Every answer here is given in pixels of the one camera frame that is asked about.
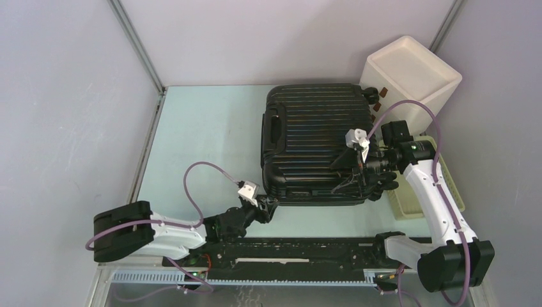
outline white wall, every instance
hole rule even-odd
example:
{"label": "white wall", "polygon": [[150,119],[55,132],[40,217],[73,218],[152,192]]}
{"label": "white wall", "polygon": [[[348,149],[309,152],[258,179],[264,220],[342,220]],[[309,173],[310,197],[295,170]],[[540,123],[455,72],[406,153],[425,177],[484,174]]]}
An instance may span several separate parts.
{"label": "white wall", "polygon": [[496,257],[501,306],[540,306],[542,2],[468,1],[438,55],[463,74],[439,114],[465,215]]}
{"label": "white wall", "polygon": [[357,83],[403,35],[425,46],[453,0],[123,1],[165,85]]}
{"label": "white wall", "polygon": [[0,12],[0,304],[82,306],[92,218],[126,204],[157,94],[107,1]]}

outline white tabletop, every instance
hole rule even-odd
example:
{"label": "white tabletop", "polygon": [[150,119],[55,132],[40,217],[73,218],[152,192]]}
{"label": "white tabletop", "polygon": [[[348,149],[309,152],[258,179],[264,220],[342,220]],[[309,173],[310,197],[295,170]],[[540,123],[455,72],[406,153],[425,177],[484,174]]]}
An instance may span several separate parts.
{"label": "white tabletop", "polygon": [[[261,186],[261,117],[273,87],[169,87],[138,200],[150,201],[159,214],[196,220],[182,184],[185,170],[196,161],[215,163],[236,179]],[[188,187],[204,216],[240,206],[236,186],[208,166],[190,172]],[[430,236],[425,219],[396,221],[386,193],[356,206],[279,207],[271,223],[253,223],[247,236],[373,237],[388,231]]]}

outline suitcase side handle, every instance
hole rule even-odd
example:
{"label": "suitcase side handle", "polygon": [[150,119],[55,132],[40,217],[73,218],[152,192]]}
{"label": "suitcase side handle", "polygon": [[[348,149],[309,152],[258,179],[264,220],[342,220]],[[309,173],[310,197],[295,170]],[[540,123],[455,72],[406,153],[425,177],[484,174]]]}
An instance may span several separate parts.
{"label": "suitcase side handle", "polygon": [[279,153],[284,150],[286,121],[284,106],[275,104],[268,106],[263,115],[262,153]]}

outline white plastic bin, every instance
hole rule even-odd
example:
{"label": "white plastic bin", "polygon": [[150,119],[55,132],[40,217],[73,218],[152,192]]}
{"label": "white plastic bin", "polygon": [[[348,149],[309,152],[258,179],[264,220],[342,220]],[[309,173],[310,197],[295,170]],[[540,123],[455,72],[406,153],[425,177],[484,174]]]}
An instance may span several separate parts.
{"label": "white plastic bin", "polygon": [[[360,85],[380,92],[380,108],[371,110],[378,119],[389,106],[405,99],[417,100],[437,114],[461,79],[460,73],[422,44],[403,36],[367,57]],[[383,123],[393,120],[406,120],[413,135],[431,123],[423,109],[410,104],[393,109]]]}

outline suitcase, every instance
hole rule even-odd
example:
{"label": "suitcase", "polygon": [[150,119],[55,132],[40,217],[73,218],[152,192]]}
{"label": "suitcase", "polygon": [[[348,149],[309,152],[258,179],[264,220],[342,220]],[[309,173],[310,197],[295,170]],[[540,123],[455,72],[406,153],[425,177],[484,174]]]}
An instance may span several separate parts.
{"label": "suitcase", "polygon": [[[354,84],[277,86],[267,95],[261,129],[263,187],[281,205],[355,205],[368,197],[332,194],[352,174],[352,168],[331,169],[346,150],[350,129],[369,132],[373,119],[369,101],[374,88]],[[376,139],[370,139],[376,148]]]}

